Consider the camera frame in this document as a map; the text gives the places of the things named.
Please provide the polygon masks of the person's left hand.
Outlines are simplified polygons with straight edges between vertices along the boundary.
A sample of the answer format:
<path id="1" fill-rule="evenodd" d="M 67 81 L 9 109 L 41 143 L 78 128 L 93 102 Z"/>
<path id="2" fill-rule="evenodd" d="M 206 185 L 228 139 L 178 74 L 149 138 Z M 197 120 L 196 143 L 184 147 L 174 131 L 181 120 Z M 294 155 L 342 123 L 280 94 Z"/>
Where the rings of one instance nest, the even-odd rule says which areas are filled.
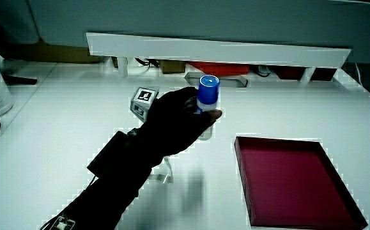
<path id="1" fill-rule="evenodd" d="M 150 157 L 166 157 L 192 145 L 222 116 L 222 111 L 217 109 L 198 114 L 197 93 L 198 90 L 190 86 L 155 99 L 146 121 L 129 131 L 135 146 Z"/>

